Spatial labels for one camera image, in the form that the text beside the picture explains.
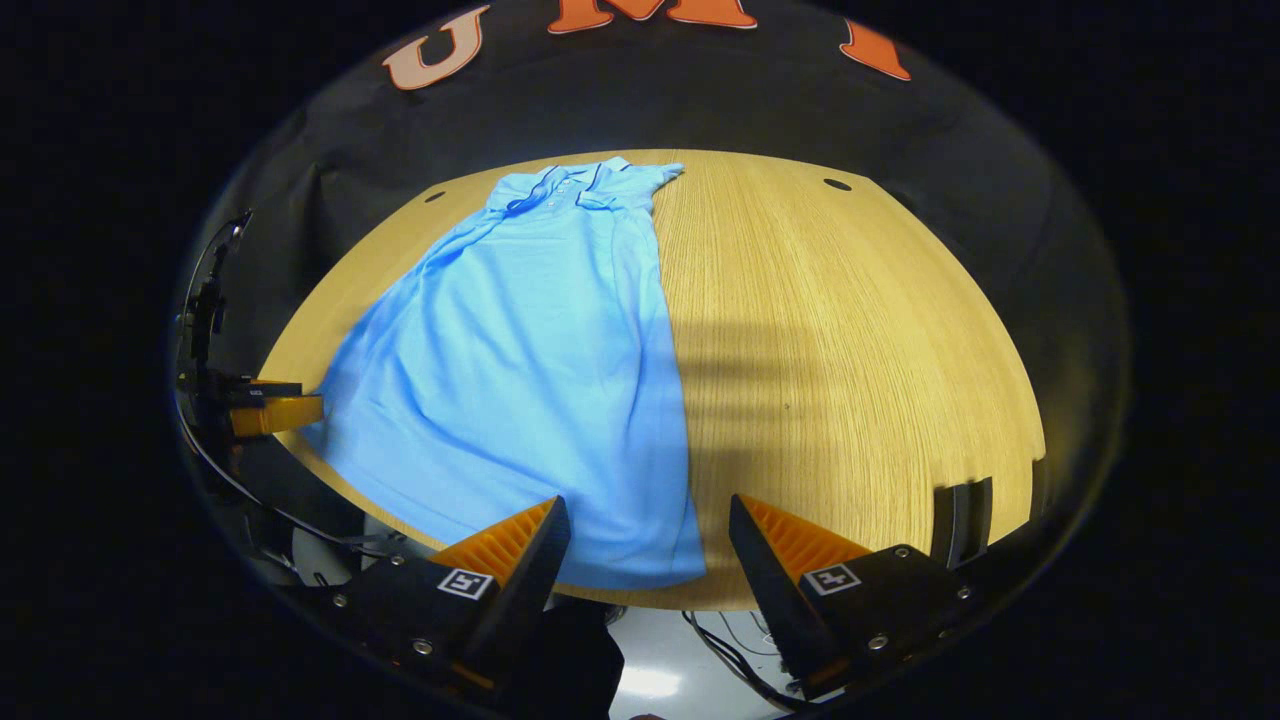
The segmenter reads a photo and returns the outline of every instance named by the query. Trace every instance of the cable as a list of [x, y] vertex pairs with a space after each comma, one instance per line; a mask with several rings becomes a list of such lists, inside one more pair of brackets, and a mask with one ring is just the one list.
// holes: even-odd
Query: cable
[[739, 647], [741, 647], [746, 652], [750, 652], [751, 655], [763, 655], [765, 657], [776, 657], [778, 655], [782, 655], [781, 652], [760, 652], [758, 650], [751, 650], [751, 648], [746, 647], [746, 643], [744, 643], [742, 641], [737, 639], [737, 635], [733, 634], [733, 628], [728, 626], [728, 618], [724, 618], [723, 612], [721, 612], [719, 616], [721, 616], [721, 621], [724, 623], [724, 629], [728, 630], [728, 637], [733, 638], [733, 642], [736, 642], [739, 644]]
[[389, 552], [381, 552], [381, 551], [378, 551], [378, 550], [369, 550], [369, 548], [364, 547], [360, 543], [343, 542], [342, 538], [335, 538], [335, 537], [330, 536], [329, 533], [326, 533], [326, 532], [324, 532], [324, 530], [321, 530], [319, 528], [314, 528], [314, 527], [308, 525], [307, 523], [305, 523], [305, 521], [294, 518], [293, 515], [289, 515], [284, 510], [280, 510], [279, 507], [274, 507], [274, 506], [268, 505], [268, 503], [262, 502], [261, 500], [259, 500], [257, 496], [255, 496], [252, 492], [250, 492], [248, 488], [246, 488], [244, 486], [242, 486], [238, 482], [236, 482], [234, 478], [232, 478], [225, 470], [223, 470], [223, 468], [218, 462], [214, 461], [212, 457], [209, 456], [209, 452], [205, 451], [205, 446], [200, 443], [200, 439], [196, 437], [196, 433], [191, 432], [191, 428], [187, 427], [187, 421], [186, 421], [186, 419], [183, 419], [183, 415], [182, 415], [182, 405], [180, 405], [177, 395], [174, 395], [174, 405], [177, 405], [177, 409], [178, 409], [178, 418], [180, 420], [182, 429], [187, 434], [187, 439], [191, 441], [191, 446], [196, 450], [196, 454], [200, 455], [201, 457], [204, 457], [205, 462], [207, 462], [209, 466], [212, 468], [214, 471], [218, 473], [218, 475], [221, 477], [224, 480], [227, 480], [233, 488], [236, 488], [237, 491], [239, 491], [241, 495], [243, 495], [244, 497], [250, 498], [251, 501], [253, 501], [255, 503], [257, 503], [262, 509], [270, 510], [271, 512], [275, 512], [276, 515], [284, 518], [285, 520], [288, 520], [289, 523], [292, 523], [293, 527], [298, 528], [300, 530], [302, 530], [305, 533], [310, 533], [310, 534], [312, 534], [312, 536], [315, 536], [315, 537], [317, 537], [317, 538], [320, 538], [320, 539], [323, 539], [325, 542], [330, 542], [333, 544], [346, 547], [351, 552], [355, 552], [355, 553], [358, 553], [358, 555], [364, 555], [366, 557], [376, 557], [376, 559], [390, 557]]
[[755, 693], [764, 700], [783, 710], [791, 711], [804, 710], [805, 707], [815, 707], [818, 705], [782, 694], [777, 691], [777, 688], [764, 682], [764, 679], [751, 669], [751, 664], [748, 662], [746, 657], [744, 657], [741, 652], [728, 644], [724, 639], [699, 625], [698, 618], [694, 612], [682, 610], [680, 616], [685, 619], [685, 623], [689, 623], [689, 625], [694, 628], [694, 632], [698, 634], [699, 639], [703, 641], [703, 644], [710, 648], [716, 656], [719, 657], [726, 666], [728, 666], [733, 675], [746, 683], [748, 687], [755, 691]]

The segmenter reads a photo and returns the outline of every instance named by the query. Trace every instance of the light blue dress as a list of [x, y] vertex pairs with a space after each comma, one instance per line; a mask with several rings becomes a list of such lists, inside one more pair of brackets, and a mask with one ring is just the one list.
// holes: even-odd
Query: light blue dress
[[303, 429], [320, 457], [445, 543], [563, 495], [564, 583], [703, 575], [652, 218], [682, 170], [613, 158], [503, 178], [343, 341], [325, 419]]

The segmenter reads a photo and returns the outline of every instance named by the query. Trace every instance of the wire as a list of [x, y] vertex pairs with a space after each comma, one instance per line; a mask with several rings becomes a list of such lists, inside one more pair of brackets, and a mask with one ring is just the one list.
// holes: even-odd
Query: wire
[[783, 710], [803, 710], [805, 707], [815, 707], [818, 703], [797, 700], [786, 694], [782, 694], [773, 685], [764, 682], [755, 670], [751, 669], [751, 664], [748, 662], [746, 657], [742, 656], [733, 646], [728, 644], [724, 639], [717, 637], [710, 630], [704, 629], [698, 624], [698, 618], [694, 612], [681, 611], [680, 616], [685, 619], [694, 628], [699, 639], [703, 641], [708, 648], [710, 648], [717, 657], [730, 669], [733, 675], [748, 684], [756, 694], [764, 700], [772, 702], [773, 705]]
[[376, 557], [376, 559], [390, 557], [389, 552], [381, 552], [381, 551], [378, 551], [378, 550], [369, 550], [369, 548], [366, 548], [365, 546], [362, 546], [360, 543], [344, 542], [342, 538], [335, 538], [335, 537], [330, 536], [329, 533], [326, 533], [326, 532], [324, 532], [324, 530], [321, 530], [319, 528], [314, 528], [314, 527], [308, 525], [307, 523], [305, 523], [305, 521], [294, 518], [293, 515], [289, 515], [284, 510], [280, 510], [279, 507], [274, 507], [274, 506], [268, 505], [268, 503], [262, 502], [261, 500], [259, 500], [257, 496], [255, 496], [252, 492], [250, 492], [250, 489], [247, 487], [244, 487], [244, 486], [239, 484], [238, 482], [236, 482], [236, 479], [232, 478], [227, 473], [227, 470], [223, 470], [223, 468], [216, 461], [214, 461], [212, 457], [209, 456], [209, 452], [205, 451], [205, 446], [200, 443], [200, 439], [196, 437], [196, 433], [191, 432], [191, 428], [187, 427], [187, 421], [186, 421], [186, 419], [183, 419], [182, 405], [180, 405], [180, 402], [178, 400], [178, 395], [177, 393], [174, 393], [174, 405], [178, 406], [178, 418], [180, 420], [179, 424], [182, 425], [183, 433], [187, 436], [187, 439], [191, 441], [191, 445], [196, 450], [196, 454], [200, 455], [201, 457], [204, 457], [205, 462], [207, 462], [209, 466], [212, 468], [214, 471], [218, 473], [219, 477], [221, 477], [224, 480], [227, 480], [228, 483], [230, 483], [230, 486], [233, 488], [236, 488], [237, 491], [239, 491], [241, 495], [243, 495], [244, 497], [252, 500], [259, 506], [261, 506], [261, 507], [264, 507], [266, 510], [270, 510], [270, 511], [275, 512], [276, 515], [284, 518], [285, 520], [288, 520], [289, 523], [292, 523], [293, 527], [298, 528], [300, 530], [302, 530], [305, 533], [310, 533], [310, 534], [312, 534], [312, 536], [315, 536], [315, 537], [317, 537], [317, 538], [320, 538], [323, 541], [332, 542], [333, 544], [338, 544], [338, 546], [346, 547], [351, 552], [356, 552], [356, 553], [364, 555], [366, 557]]
[[763, 655], [765, 657], [782, 655], [780, 652], [760, 652], [758, 650], [751, 650], [751, 648], [746, 647], [746, 643], [744, 643], [742, 641], [737, 639], [737, 635], [733, 634], [733, 628], [730, 628], [730, 625], [728, 625], [728, 618], [724, 618], [723, 612], [721, 612], [719, 616], [721, 616], [721, 621], [724, 623], [724, 629], [728, 630], [728, 637], [733, 638], [733, 642], [736, 642], [739, 644], [739, 647], [741, 647], [746, 652], [750, 652], [751, 655]]

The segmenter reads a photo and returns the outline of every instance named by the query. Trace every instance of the wooden table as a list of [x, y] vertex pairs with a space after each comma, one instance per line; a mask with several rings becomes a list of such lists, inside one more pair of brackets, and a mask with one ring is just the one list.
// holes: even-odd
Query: wooden table
[[[425, 188], [325, 275], [260, 377], [319, 386], [356, 320], [481, 208], [500, 177], [614, 155], [636, 165], [685, 164], [654, 196], [654, 223], [708, 573], [654, 591], [562, 584], [557, 592], [648, 607], [755, 607], [728, 541], [735, 492], [872, 550], [906, 542], [927, 551], [933, 489], [977, 478], [992, 478], [991, 542], [1027, 521], [1032, 461], [1043, 457], [1044, 436], [996, 311], [946, 247], [876, 183], [805, 163], [618, 150]], [[442, 547], [365, 498], [298, 433], [276, 438], [370, 515]]]

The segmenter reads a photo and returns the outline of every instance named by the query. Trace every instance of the orange letter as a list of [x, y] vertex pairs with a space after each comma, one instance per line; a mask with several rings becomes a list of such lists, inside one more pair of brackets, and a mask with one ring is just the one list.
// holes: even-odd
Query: orange letter
[[755, 18], [742, 12], [739, 0], [680, 0], [667, 17], [682, 23], [754, 29]]
[[845, 22], [849, 23], [849, 45], [841, 45], [841, 53], [890, 77], [901, 81], [911, 79], [911, 73], [906, 72], [897, 61], [897, 47], [893, 46], [892, 40], [854, 20], [846, 19]]
[[440, 31], [448, 31], [453, 36], [453, 53], [434, 65], [422, 64], [422, 54], [419, 53], [419, 47], [426, 42], [425, 35], [383, 60], [383, 65], [392, 73], [392, 85], [401, 90], [417, 90], [461, 70], [480, 51], [484, 41], [480, 35], [480, 13], [488, 9], [489, 5], [477, 8], [440, 26]]
[[[644, 22], [653, 17], [663, 0], [605, 0], [632, 20]], [[739, 0], [680, 0], [667, 10], [667, 17], [682, 23], [696, 23], [739, 29], [755, 27], [755, 18], [742, 12]], [[561, 0], [561, 17], [547, 26], [552, 35], [566, 35], [580, 29], [604, 27], [613, 22], [613, 14], [602, 12], [595, 0]]]

